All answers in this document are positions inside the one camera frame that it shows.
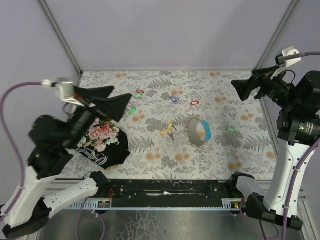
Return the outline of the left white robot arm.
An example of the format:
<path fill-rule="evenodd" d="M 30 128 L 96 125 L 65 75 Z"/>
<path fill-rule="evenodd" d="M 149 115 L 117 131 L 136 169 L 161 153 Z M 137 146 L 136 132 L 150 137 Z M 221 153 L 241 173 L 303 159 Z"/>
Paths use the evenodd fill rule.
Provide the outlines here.
<path fill-rule="evenodd" d="M 59 98 L 77 106 L 68 121 L 50 115 L 40 116 L 29 137 L 35 149 L 21 166 L 21 183 L 15 195 L 0 208 L 7 239 L 31 235 L 43 228 L 61 210 L 85 198 L 103 197 L 109 191 L 109 180 L 95 171 L 80 183 L 53 195 L 45 190 L 62 172 L 73 155 L 69 150 L 78 143 L 96 119 L 119 121 L 132 98 L 130 93 L 111 97 L 113 86 L 85 89 L 69 83 L 53 83 Z"/>

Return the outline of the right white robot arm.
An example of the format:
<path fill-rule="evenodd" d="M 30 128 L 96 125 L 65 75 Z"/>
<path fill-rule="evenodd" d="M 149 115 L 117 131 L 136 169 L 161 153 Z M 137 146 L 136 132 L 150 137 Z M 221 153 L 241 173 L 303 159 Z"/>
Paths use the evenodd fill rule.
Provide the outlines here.
<path fill-rule="evenodd" d="M 231 181 L 246 198 L 248 217 L 301 230 L 298 196 L 308 163 L 320 144 L 320 73 L 309 71 L 294 85 L 283 80 L 285 71 L 276 75 L 278 69 L 253 70 L 248 80 L 231 82 L 241 101 L 259 89 L 254 99 L 268 97 L 281 108 L 277 162 L 268 191 L 263 191 L 248 174 L 235 172 Z"/>

